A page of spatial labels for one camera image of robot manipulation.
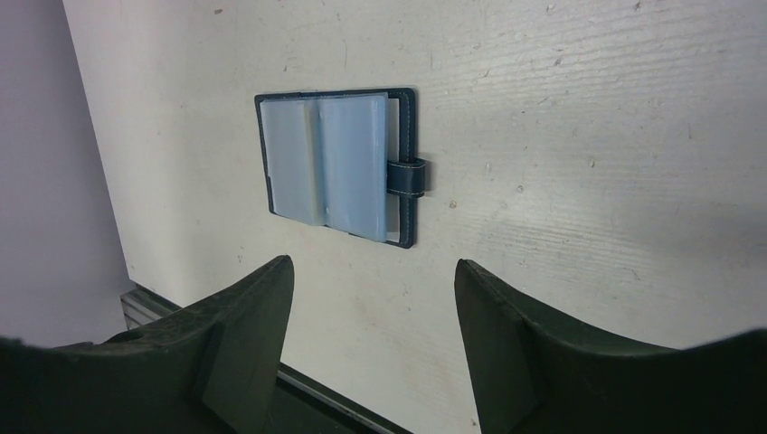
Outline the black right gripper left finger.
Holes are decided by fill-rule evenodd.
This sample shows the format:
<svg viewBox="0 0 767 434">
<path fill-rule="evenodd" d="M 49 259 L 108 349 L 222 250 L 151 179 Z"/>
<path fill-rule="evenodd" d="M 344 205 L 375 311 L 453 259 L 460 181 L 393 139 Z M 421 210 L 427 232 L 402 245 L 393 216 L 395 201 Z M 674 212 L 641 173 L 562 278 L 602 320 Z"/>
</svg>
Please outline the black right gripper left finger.
<svg viewBox="0 0 767 434">
<path fill-rule="evenodd" d="M 4 433 L 260 433 L 294 290 L 278 256 L 101 344 L 1 342 Z"/>
</svg>

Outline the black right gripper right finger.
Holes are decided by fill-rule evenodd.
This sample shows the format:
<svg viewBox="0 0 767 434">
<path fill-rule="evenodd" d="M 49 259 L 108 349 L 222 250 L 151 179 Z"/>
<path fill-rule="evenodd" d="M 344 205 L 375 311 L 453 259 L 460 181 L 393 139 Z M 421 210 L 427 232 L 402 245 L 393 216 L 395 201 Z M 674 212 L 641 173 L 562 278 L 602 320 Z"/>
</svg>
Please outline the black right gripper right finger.
<svg viewBox="0 0 767 434">
<path fill-rule="evenodd" d="M 766 333 L 687 349 L 616 335 L 458 262 L 460 332 L 485 433 L 763 433 Z"/>
</svg>

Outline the navy blue card holder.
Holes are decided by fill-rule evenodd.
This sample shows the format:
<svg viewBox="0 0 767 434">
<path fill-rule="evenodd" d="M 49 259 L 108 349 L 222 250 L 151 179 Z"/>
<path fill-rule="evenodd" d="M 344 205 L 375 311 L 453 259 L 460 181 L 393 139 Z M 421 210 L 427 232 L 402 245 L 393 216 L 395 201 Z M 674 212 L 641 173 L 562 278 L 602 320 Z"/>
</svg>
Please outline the navy blue card holder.
<svg viewBox="0 0 767 434">
<path fill-rule="evenodd" d="M 427 191 L 413 88 L 254 98 L 270 213 L 411 248 Z"/>
</svg>

